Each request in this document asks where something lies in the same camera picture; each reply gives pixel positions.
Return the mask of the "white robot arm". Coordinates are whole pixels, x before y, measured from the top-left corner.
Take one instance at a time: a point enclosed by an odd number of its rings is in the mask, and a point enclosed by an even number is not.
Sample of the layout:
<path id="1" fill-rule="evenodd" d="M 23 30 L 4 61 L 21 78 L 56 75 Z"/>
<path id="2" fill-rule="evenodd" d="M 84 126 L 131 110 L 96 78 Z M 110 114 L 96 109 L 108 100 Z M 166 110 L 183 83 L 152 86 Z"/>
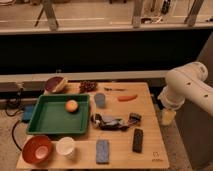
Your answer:
<path id="1" fill-rule="evenodd" d="M 191 62 L 167 72 L 166 86 L 158 96 L 163 105 L 161 124 L 170 125 L 176 111 L 188 99 L 213 116 L 213 87 L 205 83 L 208 69 L 201 62 Z"/>

